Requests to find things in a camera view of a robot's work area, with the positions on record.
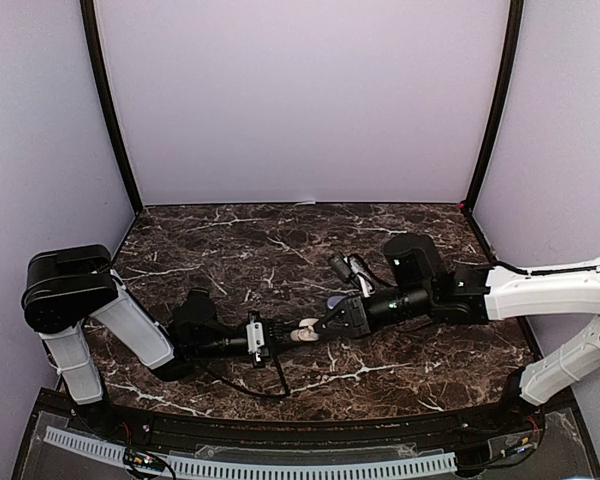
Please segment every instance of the enclosure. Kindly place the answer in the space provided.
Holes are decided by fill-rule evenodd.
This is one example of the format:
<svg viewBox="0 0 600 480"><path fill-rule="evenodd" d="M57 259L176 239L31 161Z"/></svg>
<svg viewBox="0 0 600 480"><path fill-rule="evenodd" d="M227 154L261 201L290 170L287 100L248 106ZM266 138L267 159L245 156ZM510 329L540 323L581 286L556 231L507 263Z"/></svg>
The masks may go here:
<svg viewBox="0 0 600 480"><path fill-rule="evenodd" d="M57 380L20 306L36 253L103 244L161 324L203 287L236 325L346 294L334 252L389 277L382 245L407 232L449 269L600 256L600 2L0 2L0 479ZM123 407L389 422L493 404L590 319L420 320L294 350L274 405L204 373L163 383L84 330ZM279 389L272 367L211 365ZM573 393L596 473L600 373Z"/></svg>

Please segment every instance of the black bracket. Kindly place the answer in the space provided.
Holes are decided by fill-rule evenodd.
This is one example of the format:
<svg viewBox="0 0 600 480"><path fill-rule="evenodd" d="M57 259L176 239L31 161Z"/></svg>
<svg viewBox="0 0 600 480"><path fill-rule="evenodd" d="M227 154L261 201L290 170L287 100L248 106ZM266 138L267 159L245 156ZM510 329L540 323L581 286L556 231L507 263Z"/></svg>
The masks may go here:
<svg viewBox="0 0 600 480"><path fill-rule="evenodd" d="M345 297L313 325L319 335L360 338L371 333L362 298Z"/></svg>

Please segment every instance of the white object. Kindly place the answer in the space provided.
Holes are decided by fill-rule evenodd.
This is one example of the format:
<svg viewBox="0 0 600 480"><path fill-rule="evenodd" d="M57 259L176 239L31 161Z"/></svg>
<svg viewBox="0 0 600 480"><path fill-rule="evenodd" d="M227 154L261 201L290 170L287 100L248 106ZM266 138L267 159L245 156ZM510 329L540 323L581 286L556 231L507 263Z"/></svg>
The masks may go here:
<svg viewBox="0 0 600 480"><path fill-rule="evenodd" d="M600 257L588 262L522 270L531 272L593 265L600 265ZM600 315L600 268L530 276L495 267L489 272L487 286L491 288L489 294L485 295L489 320L555 313Z"/></svg>
<svg viewBox="0 0 600 480"><path fill-rule="evenodd" d="M125 286L118 285L118 298L90 316L111 330L146 367L158 368L173 359L173 345Z"/></svg>
<svg viewBox="0 0 600 480"><path fill-rule="evenodd" d="M47 427L45 443L108 465L124 468L125 447L89 437ZM215 462L191 457L162 456L180 479L341 479L341 480L399 480L429 477L457 471L454 453L441 453L387 462L354 463L344 465L258 465Z"/></svg>
<svg viewBox="0 0 600 480"><path fill-rule="evenodd" d="M38 333L53 355L71 397L78 405L102 400L103 389L100 375L93 363L81 325L70 327L60 333Z"/></svg>
<svg viewBox="0 0 600 480"><path fill-rule="evenodd" d="M600 316L578 336L544 360L522 372L521 397L533 405L546 403L553 395L600 368Z"/></svg>
<svg viewBox="0 0 600 480"><path fill-rule="evenodd" d="M576 337L524 369L520 396L532 405L546 403L563 388L600 368L600 257L569 265L522 268L530 273L580 267L597 268L533 276L498 266L487 277L486 285L491 289L485 295L489 320L558 313L595 315Z"/></svg>
<svg viewBox="0 0 600 480"><path fill-rule="evenodd" d="M294 330L289 335L293 342L315 342L320 339L313 326L318 323L317 318L305 318L300 321L300 328Z"/></svg>
<svg viewBox="0 0 600 480"><path fill-rule="evenodd" d="M258 354L264 346L264 328L260 322L251 322L246 326L247 350L249 354Z"/></svg>

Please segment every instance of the wire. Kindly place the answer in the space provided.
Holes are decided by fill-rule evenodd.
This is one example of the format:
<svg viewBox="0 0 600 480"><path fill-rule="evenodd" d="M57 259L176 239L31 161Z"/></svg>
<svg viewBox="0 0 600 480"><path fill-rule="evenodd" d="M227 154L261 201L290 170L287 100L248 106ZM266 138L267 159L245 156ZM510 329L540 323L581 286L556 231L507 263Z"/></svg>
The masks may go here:
<svg viewBox="0 0 600 480"><path fill-rule="evenodd" d="M375 280L376 283L382 285L383 287L387 287L387 288L395 288L395 285L390 284L389 282L386 282L384 280L382 280L380 277L378 277L375 273L373 273L373 270L371 270L369 268L369 265L367 265L367 263L362 259L362 257L360 255L358 255L357 253L353 253L351 255L349 255L349 258L353 258L355 259L357 262L360 263L360 265L364 268L364 272L356 272L356 275L361 275L363 278L365 278L367 281L369 281L369 283L373 283L370 281L369 278L367 278L367 275L369 275L369 277L371 277L373 280Z"/></svg>
<svg viewBox="0 0 600 480"><path fill-rule="evenodd" d="M515 265L511 265L510 263L503 262L501 260L497 260L496 262L494 262L494 265L497 267L506 268L507 270L513 273L517 273L518 275L525 275L527 277L541 277L545 275L555 275L558 273L590 272L600 268L600 265L586 265L582 267L557 268L552 270L533 270L516 267Z"/></svg>
<svg viewBox="0 0 600 480"><path fill-rule="evenodd" d="M77 411L75 408L74 408L74 409L72 409L72 412L71 412L71 413L75 414L74 416L75 416L75 417L76 417L78 420L80 420L80 423L82 423L82 425L83 425L83 426L84 426L84 427L85 427L85 428L86 428L86 429L87 429L87 430L88 430L88 431L89 431L91 434L95 435L95 436L96 436L96 437L98 437L100 440L102 440L102 441L104 441L104 442L113 443L113 444L115 444L115 445L118 445L118 446L121 446L121 447L125 447L125 448L131 448L131 449L133 449L134 451L136 451L136 452L138 452L138 453L141 453L141 454L143 454L143 455L146 455L147 457L151 457L151 458L152 458L152 459L154 459L154 460L155 460L157 463L159 463L160 465L162 465L163 467L165 467L165 469L166 469L166 470L168 470L168 471L169 471L169 473L171 474L171 478L172 478L172 480L178 480L178 476L176 475L176 472L173 470L173 468L171 467L171 465L169 465L169 464L167 463L167 461L166 461L166 460L164 460L162 457L160 457L160 456L159 456L157 453L152 453L152 452L149 452L149 451L147 451L147 450L143 450L143 449L141 449L141 448L137 448L137 447L131 446L131 443L130 443L130 442L131 442L131 430L129 430L129 427L128 427L128 425L127 425L126 423L124 423L124 422L123 422L123 423L122 423L122 426L125 428L125 431L126 431L126 433L127 433L127 442L128 442L127 444L125 444L125 443L123 443L123 442L120 442L120 441L118 441L118 440L114 440L114 439L112 439L112 438L103 437L102 435L100 435L99 433L97 433L97 432L96 432L96 431L95 431L93 428L91 428L91 427L89 426L89 424L86 422L86 420L85 420L84 418L82 418L82 416L81 416L81 415L78 413L78 411ZM129 473L128 469L126 468L126 467L127 467L127 465L124 465L124 467L125 467L125 468L124 468L125 472ZM141 474L141 475L144 475L144 476L146 477L146 474L144 474L144 473L142 473L142 472L138 472L138 471L137 471L137 470L136 470L136 469L133 467L133 465L131 465L131 469L132 469L132 470L133 470L135 473L137 473L137 474Z"/></svg>
<svg viewBox="0 0 600 480"><path fill-rule="evenodd" d="M289 386L287 385L287 381L282 372L282 366L280 365L280 361L275 356L273 358L273 362L274 362L274 365L276 366L276 370L278 372L278 377L280 378L280 384L282 385L284 393L262 393L262 392L255 392L253 390L249 390L248 388L245 388L242 385L238 385L237 383L234 383L231 380L228 380L227 378L223 377L219 373L211 370L208 366L206 366L200 360L193 359L193 363L195 363L197 366L199 366L202 370L204 370L206 373L211 375L213 378L224 383L227 387L231 387L234 390L237 390L241 393L244 393L246 395L251 395L252 397L264 398L264 399L269 399L269 400L287 398L288 396L291 395L291 391L289 390Z"/></svg>
<svg viewBox="0 0 600 480"><path fill-rule="evenodd" d="M527 417L527 421L529 423L531 423L531 425L533 425L533 437L537 436L537 440L535 443L527 443L528 439L525 438L522 441L524 443L522 443L522 445L513 445L505 450L502 450L500 452L499 455L490 458L489 460L486 460L485 462L482 463L476 463L474 465L458 465L458 470L462 471L462 470L501 470L501 469L505 469L505 468L511 468L511 467L515 467L517 465L520 465L522 462L526 462L527 460L529 460L529 458L531 458L535 452L538 451L538 449L540 448L540 445L542 444L542 441L544 440L544 429L546 429L546 422L544 420L544 408L542 408L541 410L541 415L543 418L543 429L542 429L542 433L540 428L538 427L538 424L536 423L536 421L533 419L533 417ZM505 458L511 456L511 455L515 455L515 454L519 454L519 453L524 453L528 448L531 448L531 452L528 455L525 455L524 457L520 458L519 460L517 460L516 462L513 463L507 463L505 465L493 465L494 463L496 463L499 460L504 460Z"/></svg>

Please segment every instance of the side wall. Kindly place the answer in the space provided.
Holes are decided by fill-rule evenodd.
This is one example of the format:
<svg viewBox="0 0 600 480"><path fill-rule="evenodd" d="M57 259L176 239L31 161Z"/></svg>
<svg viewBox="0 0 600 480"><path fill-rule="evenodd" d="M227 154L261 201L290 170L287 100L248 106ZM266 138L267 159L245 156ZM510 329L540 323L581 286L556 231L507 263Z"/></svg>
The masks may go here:
<svg viewBox="0 0 600 480"><path fill-rule="evenodd" d="M512 263L600 256L600 2L527 2L476 217ZM549 353L589 320L537 318L533 328ZM574 390L600 456L600 373Z"/></svg>
<svg viewBox="0 0 600 480"><path fill-rule="evenodd" d="M111 151L79 2L0 1L0 480L52 386L20 296L37 252L115 249L133 218Z"/></svg>

